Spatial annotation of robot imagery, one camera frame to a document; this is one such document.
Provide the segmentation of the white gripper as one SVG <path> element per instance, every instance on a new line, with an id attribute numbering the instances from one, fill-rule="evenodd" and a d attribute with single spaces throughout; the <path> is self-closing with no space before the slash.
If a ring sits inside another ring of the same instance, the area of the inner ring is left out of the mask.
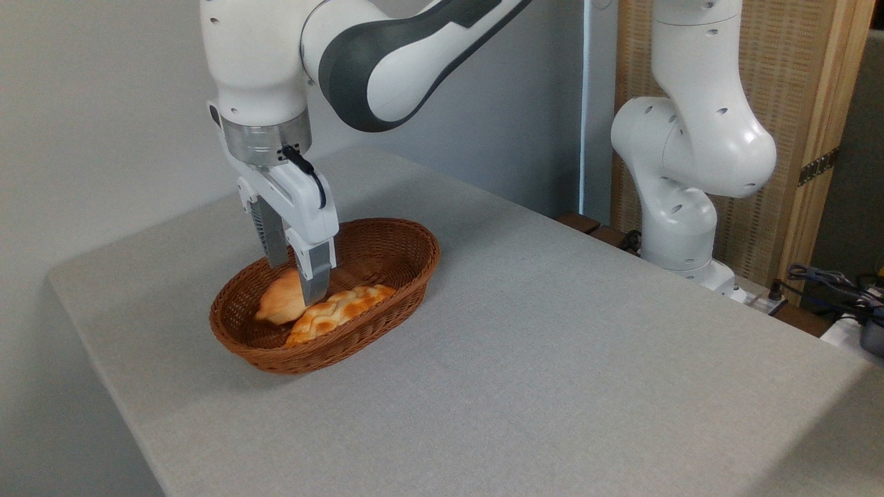
<path id="1" fill-rule="evenodd" d="M 322 301 L 337 265 L 334 236 L 340 224 L 325 177 L 318 168 L 306 173 L 296 163 L 312 144 L 309 113 L 304 110 L 277 125 L 245 126 L 225 119 L 214 101 L 207 106 L 225 157 L 240 176 L 240 201 L 252 218 L 269 267 L 288 262 L 289 242 L 305 305 Z"/>

